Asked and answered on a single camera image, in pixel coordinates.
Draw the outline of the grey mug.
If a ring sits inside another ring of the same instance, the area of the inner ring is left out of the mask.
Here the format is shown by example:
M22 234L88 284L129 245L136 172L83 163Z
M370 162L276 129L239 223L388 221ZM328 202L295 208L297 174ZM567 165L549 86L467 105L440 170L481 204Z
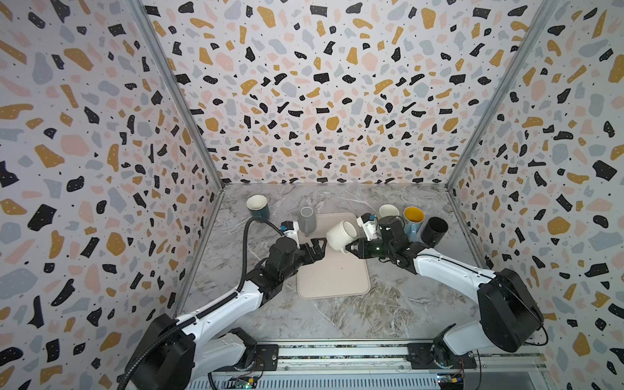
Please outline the grey mug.
M300 214L298 216L298 225L299 230L308 237L310 234L314 233L317 229L317 219L315 211L310 206L304 206L300 210Z

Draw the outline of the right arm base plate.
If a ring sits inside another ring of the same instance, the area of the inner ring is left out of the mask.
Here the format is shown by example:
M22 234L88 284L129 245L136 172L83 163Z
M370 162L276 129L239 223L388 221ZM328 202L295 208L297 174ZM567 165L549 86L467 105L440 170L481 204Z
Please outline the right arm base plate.
M439 352L432 342L416 342L407 345L406 360L412 370L460 370L476 369L478 367L472 353L461 356L452 353Z

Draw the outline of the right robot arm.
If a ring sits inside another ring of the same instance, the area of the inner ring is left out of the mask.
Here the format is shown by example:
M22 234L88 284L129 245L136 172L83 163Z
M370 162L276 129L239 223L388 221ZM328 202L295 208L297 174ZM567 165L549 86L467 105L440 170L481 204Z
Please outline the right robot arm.
M433 217L421 228L421 237L412 242L399 217L384 217L375 230L367 229L365 237L340 248L357 258L378 258L435 280L477 304L478 320L462 326L451 324L434 338L432 354L439 364L491 347L518 351L535 332L544 329L544 315L515 271L478 268L440 253L436 246L448 228L445 220Z

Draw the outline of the dark teal mug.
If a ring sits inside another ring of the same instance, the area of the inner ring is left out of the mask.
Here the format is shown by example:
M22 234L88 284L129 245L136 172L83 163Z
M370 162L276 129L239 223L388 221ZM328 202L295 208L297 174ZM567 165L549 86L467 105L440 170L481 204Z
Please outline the dark teal mug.
M246 207L252 217L265 220L270 219L270 207L265 196L260 194L251 196L246 201Z

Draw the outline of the black mug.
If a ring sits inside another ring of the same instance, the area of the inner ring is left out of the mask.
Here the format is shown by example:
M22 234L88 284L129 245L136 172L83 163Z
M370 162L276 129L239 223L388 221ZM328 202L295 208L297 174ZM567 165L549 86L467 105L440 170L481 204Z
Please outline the black mug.
M448 228L448 223L444 219L432 216L421 228L421 241L428 247L435 248L448 232Z

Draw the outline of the blue butterfly mug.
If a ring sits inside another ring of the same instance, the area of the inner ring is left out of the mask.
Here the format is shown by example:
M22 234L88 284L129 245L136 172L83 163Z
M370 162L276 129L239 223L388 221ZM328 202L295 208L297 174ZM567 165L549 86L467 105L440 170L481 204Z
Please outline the blue butterfly mug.
M415 207L409 206L404 209L403 219L405 221L404 232L410 242L416 242L419 236L419 230L425 220L424 212Z

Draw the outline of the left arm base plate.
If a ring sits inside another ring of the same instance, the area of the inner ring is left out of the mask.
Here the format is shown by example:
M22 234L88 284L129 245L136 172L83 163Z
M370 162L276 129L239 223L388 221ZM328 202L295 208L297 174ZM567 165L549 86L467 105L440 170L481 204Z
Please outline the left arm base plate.
M276 371L279 362L278 344L257 344L248 347L233 366L222 366L217 372Z

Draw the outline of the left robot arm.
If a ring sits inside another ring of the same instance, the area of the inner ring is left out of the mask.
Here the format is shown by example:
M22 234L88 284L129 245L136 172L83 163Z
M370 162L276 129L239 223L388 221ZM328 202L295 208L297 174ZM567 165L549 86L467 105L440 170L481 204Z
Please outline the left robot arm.
M186 315L160 315L141 338L118 378L118 387L185 389L190 382L223 367L246 370L257 342L232 325L278 295L284 281L300 267L322 260L327 244L324 238L301 244L279 237L268 257L243 276L241 286Z

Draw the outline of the white mug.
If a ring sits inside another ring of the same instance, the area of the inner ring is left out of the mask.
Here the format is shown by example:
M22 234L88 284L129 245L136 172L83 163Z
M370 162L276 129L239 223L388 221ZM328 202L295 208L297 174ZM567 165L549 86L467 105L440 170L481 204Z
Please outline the white mug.
M356 227L347 220L342 220L333 228L331 228L326 235L328 245L335 251L340 251L343 254L347 254L346 246L357 240L358 230Z

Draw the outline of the light green mug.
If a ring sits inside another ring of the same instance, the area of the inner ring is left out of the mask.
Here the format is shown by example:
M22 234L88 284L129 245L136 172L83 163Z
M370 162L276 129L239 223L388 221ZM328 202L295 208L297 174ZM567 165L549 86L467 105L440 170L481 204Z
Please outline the light green mug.
M399 215L400 215L400 211L398 210L396 206L393 206L392 204L383 204L378 209L379 219L382 219L385 217L391 217L391 216L399 216Z

